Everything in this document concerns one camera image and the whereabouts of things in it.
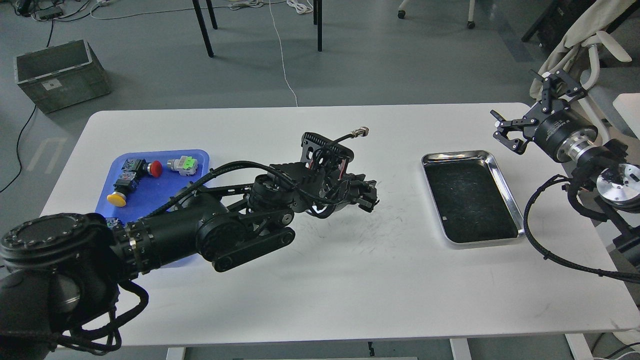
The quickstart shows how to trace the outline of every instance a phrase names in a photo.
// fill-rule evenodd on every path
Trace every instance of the yellow button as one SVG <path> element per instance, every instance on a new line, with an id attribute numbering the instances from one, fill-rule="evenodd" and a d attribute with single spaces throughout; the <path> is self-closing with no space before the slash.
<path id="1" fill-rule="evenodd" d="M 111 193 L 107 195 L 107 201 L 114 206 L 118 206 L 119 208 L 127 204 L 127 201 L 124 199 L 124 197 L 122 197 L 122 195 L 118 193 Z"/>

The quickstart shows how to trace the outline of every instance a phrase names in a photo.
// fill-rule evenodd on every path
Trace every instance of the black table leg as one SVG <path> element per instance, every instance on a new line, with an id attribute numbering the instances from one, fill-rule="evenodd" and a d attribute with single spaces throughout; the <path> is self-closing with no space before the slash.
<path id="1" fill-rule="evenodd" d="M 547 6 L 545 11 L 536 19 L 533 25 L 531 25 L 531 27 L 527 30 L 527 32 L 522 36 L 521 38 L 522 42 L 527 42 L 531 39 L 531 37 L 533 36 L 533 34 L 536 33 L 536 31 L 538 30 L 538 27 L 540 26 L 542 21 L 545 19 L 545 17 L 547 17 L 552 11 L 554 11 L 557 8 L 558 2 L 559 0 L 551 1 L 551 3 L 549 4 L 549 6 Z"/>
<path id="2" fill-rule="evenodd" d="M 204 18 L 202 17 L 202 10 L 200 9 L 200 1 L 193 0 L 193 9 L 196 11 L 196 17 L 198 18 L 198 25 L 200 25 L 200 31 L 202 32 L 202 40 L 204 40 L 204 46 L 207 48 L 207 54 L 209 57 L 213 57 L 213 49 L 211 49 L 211 41 L 209 41 L 209 35 L 207 34 L 207 27 L 204 24 Z"/>
<path id="3" fill-rule="evenodd" d="M 322 51 L 322 0 L 315 0 L 318 9 L 318 51 Z"/>
<path id="4" fill-rule="evenodd" d="M 218 22 L 216 21 L 216 14 L 213 13 L 213 5 L 211 4 L 211 0 L 207 0 L 207 10 L 209 11 L 209 17 L 211 18 L 213 30 L 217 30 Z"/>

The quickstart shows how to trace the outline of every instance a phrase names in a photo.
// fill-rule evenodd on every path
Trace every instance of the screw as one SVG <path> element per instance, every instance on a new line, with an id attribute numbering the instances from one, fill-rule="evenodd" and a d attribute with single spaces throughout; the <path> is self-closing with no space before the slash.
<path id="1" fill-rule="evenodd" d="M 233 265 L 233 263 L 234 262 L 231 260 L 230 257 L 225 256 L 224 258 L 218 259 L 215 262 L 215 265 L 217 265 L 216 267 L 218 268 L 218 270 L 226 271 L 226 270 L 229 270 L 231 268 L 231 265 Z"/>
<path id="2" fill-rule="evenodd" d="M 280 242 L 282 242 L 284 245 L 288 245 L 292 241 L 293 241 L 293 234 L 291 233 L 284 234 L 284 236 L 282 236 L 282 239 L 280 239 Z"/>
<path id="3" fill-rule="evenodd" d="M 291 224 L 291 220 L 293 220 L 293 216 L 291 216 L 291 214 L 285 214 L 280 222 L 282 223 L 282 225 L 289 225 Z"/>

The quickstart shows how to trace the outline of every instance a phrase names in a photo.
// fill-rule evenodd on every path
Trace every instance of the blue tray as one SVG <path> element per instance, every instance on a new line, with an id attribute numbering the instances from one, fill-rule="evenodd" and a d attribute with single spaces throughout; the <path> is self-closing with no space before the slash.
<path id="1" fill-rule="evenodd" d="M 177 171 L 172 171 L 166 167 L 166 162 L 170 159 L 179 159 L 181 156 L 191 156 L 198 160 L 198 171 L 192 176 L 180 176 Z M 148 162 L 157 160 L 163 164 L 163 172 L 160 177 L 144 176 L 136 191 L 127 196 L 127 205 L 118 208 L 107 201 L 107 195 L 113 192 L 113 183 L 122 172 L 122 165 L 127 159 L 145 159 Z M 104 181 L 102 192 L 95 212 L 107 218 L 118 218 L 123 224 L 135 221 L 151 211 L 157 209 L 174 196 L 181 188 L 188 185 L 190 181 L 200 179 L 208 172 L 209 155 L 199 149 L 191 150 L 171 150 L 153 152 L 129 152 L 122 154 L 113 160 L 109 174 Z M 189 258 L 176 261 L 169 267 L 182 266 Z"/>

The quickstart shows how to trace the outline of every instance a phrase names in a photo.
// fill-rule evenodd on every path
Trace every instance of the red button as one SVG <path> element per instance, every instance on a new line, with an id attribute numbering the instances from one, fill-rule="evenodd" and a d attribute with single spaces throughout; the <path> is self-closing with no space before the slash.
<path id="1" fill-rule="evenodd" d="M 159 177 L 160 175 L 162 175 L 162 163 L 157 160 L 152 162 L 151 166 L 149 167 L 149 173 L 153 177 Z"/>

